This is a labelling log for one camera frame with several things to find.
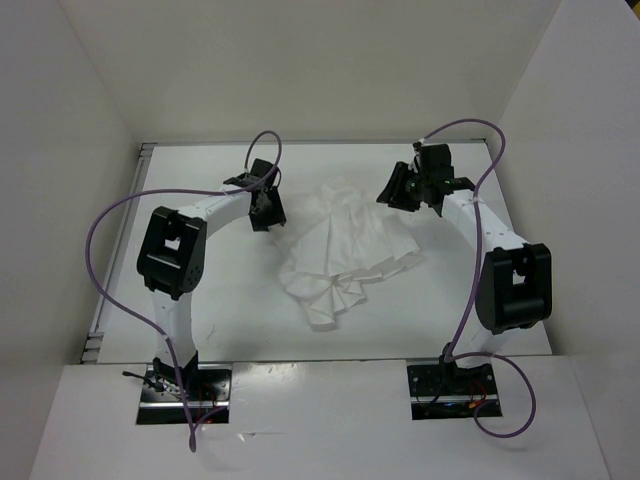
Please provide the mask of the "white pleated skirt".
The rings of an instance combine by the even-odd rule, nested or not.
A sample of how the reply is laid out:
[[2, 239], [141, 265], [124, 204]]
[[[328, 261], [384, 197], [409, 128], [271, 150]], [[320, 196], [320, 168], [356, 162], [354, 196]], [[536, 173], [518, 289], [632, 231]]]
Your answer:
[[366, 302], [367, 284], [422, 260], [398, 215], [343, 178], [283, 203], [287, 221], [273, 233], [283, 256], [278, 278], [314, 331], [335, 329], [339, 315]]

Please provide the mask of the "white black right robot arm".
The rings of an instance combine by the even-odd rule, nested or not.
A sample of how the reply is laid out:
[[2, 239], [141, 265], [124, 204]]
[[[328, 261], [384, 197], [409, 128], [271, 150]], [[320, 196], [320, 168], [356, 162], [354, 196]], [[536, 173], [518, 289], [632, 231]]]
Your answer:
[[473, 381], [472, 368], [489, 362], [514, 331], [550, 317], [550, 249], [516, 234], [481, 199], [478, 187], [466, 177], [454, 177], [451, 167], [430, 174], [398, 162], [377, 201], [408, 212], [432, 208], [474, 250], [468, 304], [444, 350], [449, 362], [438, 369], [443, 389], [462, 392]]

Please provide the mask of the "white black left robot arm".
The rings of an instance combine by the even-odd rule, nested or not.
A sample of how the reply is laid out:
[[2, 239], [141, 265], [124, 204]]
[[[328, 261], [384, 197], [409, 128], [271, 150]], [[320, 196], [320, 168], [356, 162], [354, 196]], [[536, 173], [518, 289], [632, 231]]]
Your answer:
[[242, 217], [257, 232], [286, 223], [276, 185], [252, 192], [209, 196], [179, 209], [158, 207], [150, 217], [137, 259], [137, 271], [151, 292], [161, 332], [153, 359], [154, 375], [176, 399], [192, 397], [201, 383], [192, 333], [192, 296], [204, 275], [207, 240]]

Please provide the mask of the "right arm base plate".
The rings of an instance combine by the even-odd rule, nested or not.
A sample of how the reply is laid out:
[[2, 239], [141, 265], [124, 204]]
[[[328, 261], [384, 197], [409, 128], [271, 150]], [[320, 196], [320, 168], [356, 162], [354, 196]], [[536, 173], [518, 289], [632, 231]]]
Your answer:
[[490, 364], [461, 368], [440, 360], [406, 367], [413, 421], [501, 417], [498, 390]]

